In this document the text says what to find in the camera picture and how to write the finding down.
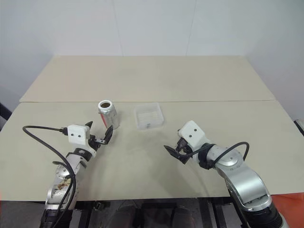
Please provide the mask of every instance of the white wall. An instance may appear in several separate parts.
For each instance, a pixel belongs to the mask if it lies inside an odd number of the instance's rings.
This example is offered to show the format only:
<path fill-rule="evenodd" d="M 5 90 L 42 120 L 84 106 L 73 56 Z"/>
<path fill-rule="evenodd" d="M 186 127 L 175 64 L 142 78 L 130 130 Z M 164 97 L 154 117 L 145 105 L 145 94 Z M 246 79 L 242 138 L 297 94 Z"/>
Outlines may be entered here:
<path fill-rule="evenodd" d="M 13 110 L 52 55 L 246 55 L 304 118 L 302 0 L 0 0 L 0 101 Z"/>

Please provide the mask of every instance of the beige tabletop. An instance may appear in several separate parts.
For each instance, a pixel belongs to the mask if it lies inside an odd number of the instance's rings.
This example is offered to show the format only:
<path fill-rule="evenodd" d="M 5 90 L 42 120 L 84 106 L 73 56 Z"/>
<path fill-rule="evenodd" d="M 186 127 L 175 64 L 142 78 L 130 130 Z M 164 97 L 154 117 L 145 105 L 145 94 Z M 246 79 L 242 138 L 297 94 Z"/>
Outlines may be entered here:
<path fill-rule="evenodd" d="M 53 58 L 21 102 L 274 100 L 244 57 Z"/>
<path fill-rule="evenodd" d="M 271 194 L 304 191 L 303 136 L 277 101 L 161 102 L 164 125 L 144 131 L 135 126 L 137 104 L 115 103 L 121 124 L 110 144 L 90 161 L 79 200 L 228 196 L 215 170 L 204 170 L 192 160 L 183 165 L 163 148 L 176 145 L 177 130 L 188 120 L 220 146 L 249 142 L 246 163 Z M 1 199 L 45 200 L 55 176 L 52 161 L 58 157 L 23 133 L 22 126 L 61 127 L 91 120 L 91 133 L 103 137 L 96 102 L 21 103 L 0 132 Z M 71 152 L 66 136 L 32 132 L 64 155 Z"/>

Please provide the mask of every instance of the transparent plastic box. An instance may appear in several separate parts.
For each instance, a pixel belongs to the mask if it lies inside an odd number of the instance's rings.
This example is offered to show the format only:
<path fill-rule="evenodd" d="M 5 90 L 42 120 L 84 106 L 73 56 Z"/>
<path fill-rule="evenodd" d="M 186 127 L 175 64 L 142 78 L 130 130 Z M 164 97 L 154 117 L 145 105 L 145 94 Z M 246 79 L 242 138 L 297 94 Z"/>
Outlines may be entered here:
<path fill-rule="evenodd" d="M 136 126 L 140 130 L 161 126 L 164 122 L 162 111 L 158 103 L 146 103 L 134 109 Z"/>

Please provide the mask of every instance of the cable connector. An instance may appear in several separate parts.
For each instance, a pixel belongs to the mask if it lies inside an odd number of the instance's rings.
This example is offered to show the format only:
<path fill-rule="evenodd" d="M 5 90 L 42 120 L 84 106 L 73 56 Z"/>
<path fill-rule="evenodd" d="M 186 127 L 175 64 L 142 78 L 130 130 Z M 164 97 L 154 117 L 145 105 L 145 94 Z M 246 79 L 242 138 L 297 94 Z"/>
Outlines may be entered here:
<path fill-rule="evenodd" d="M 59 129 L 59 131 L 64 134 L 64 135 L 67 135 L 67 127 L 62 127 Z"/>

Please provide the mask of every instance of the orange object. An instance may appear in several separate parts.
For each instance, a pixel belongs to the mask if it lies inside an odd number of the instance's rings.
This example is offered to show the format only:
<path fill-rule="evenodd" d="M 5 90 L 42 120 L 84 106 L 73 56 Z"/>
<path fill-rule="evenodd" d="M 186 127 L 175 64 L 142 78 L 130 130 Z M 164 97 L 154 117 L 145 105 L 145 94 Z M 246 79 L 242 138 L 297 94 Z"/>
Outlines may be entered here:
<path fill-rule="evenodd" d="M 272 195 L 272 200 L 290 228 L 304 228 L 304 192 Z"/>

